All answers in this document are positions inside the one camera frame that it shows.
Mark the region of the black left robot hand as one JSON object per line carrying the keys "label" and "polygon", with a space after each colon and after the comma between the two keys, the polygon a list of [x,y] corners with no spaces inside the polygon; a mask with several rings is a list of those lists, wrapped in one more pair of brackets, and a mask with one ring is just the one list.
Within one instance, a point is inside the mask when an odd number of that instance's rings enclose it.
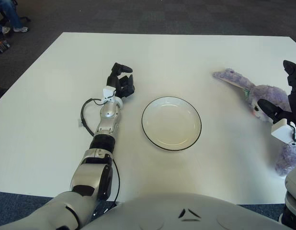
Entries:
{"label": "black left robot hand", "polygon": [[112,72],[107,78],[106,86],[114,88],[113,96],[123,98],[132,95],[135,92],[133,75],[118,78],[122,73],[132,73],[133,70],[125,65],[115,63]]}

